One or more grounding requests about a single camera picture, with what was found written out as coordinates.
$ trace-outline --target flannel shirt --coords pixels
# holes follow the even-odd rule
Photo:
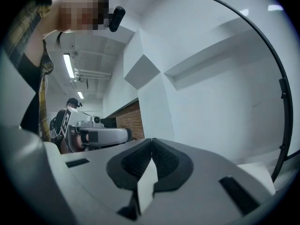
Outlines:
[[[14,67],[18,70],[21,58],[24,54],[28,40],[38,25],[39,21],[47,16],[52,0],[29,0],[13,20],[8,33],[3,41],[3,47]],[[44,142],[50,142],[50,131],[47,122],[47,110],[45,100],[45,76],[54,69],[46,42],[44,54],[41,59],[40,93],[39,93],[39,130],[42,132]]]

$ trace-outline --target light fixture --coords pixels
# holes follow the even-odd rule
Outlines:
[[[83,94],[82,94],[81,92],[77,92],[77,93],[78,93],[79,97],[80,97],[81,99],[83,99]]]
[[[70,54],[69,53],[64,54],[64,60],[65,60],[65,64],[66,64],[66,67],[67,67],[67,72],[69,73],[70,78],[74,78],[74,73],[73,73],[73,70],[72,70]]]
[[[244,9],[244,10],[241,10],[240,13],[242,13],[244,16],[248,16],[249,15],[249,10]]]
[[[268,5],[268,11],[283,11],[283,7],[280,5]]]

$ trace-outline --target brick wall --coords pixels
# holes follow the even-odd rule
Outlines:
[[[109,118],[116,118],[118,128],[130,128],[134,138],[145,138],[139,101],[123,108]]]

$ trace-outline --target woman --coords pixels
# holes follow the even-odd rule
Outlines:
[[[45,37],[54,31],[62,32],[97,29],[108,13],[108,0],[29,0],[13,21],[3,47],[24,80],[36,92],[21,123],[21,127],[50,141],[45,106],[45,75],[54,64],[46,49]],[[56,145],[61,152],[63,137]]]

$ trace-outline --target black metal frame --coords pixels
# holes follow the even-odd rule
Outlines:
[[[284,101],[285,129],[284,129],[284,136],[283,136],[282,145],[279,147],[280,150],[281,150],[280,154],[279,154],[279,158],[278,158],[278,161],[276,163],[273,174],[271,176],[272,180],[274,182],[276,177],[278,176],[278,174],[280,172],[280,169],[281,169],[284,161],[286,161],[286,160],[294,157],[298,153],[300,153],[300,151],[297,151],[294,154],[292,154],[290,156],[287,156],[287,153],[288,153],[289,148],[290,148],[291,137],[292,137],[292,132],[293,132],[293,102],[292,102],[290,84],[288,82],[288,79],[287,79],[287,76],[286,76],[286,73],[285,73],[285,69],[282,65],[282,62],[281,62],[278,54],[276,53],[276,51],[275,51],[274,47],[272,46],[272,44],[270,43],[270,41],[263,34],[263,32],[250,19],[248,19],[241,12],[234,9],[233,7],[228,5],[227,3],[225,3],[221,0],[214,0],[214,1],[222,4],[223,6],[227,7],[228,9],[232,10],[234,13],[239,15],[245,22],[247,22],[258,33],[258,35],[262,38],[262,40],[264,41],[264,43],[267,45],[268,49],[272,53],[277,65],[278,65],[278,68],[280,70],[280,73],[282,75],[282,79],[279,80],[279,83],[280,83],[280,87],[281,87],[281,91],[282,91],[281,98]]]

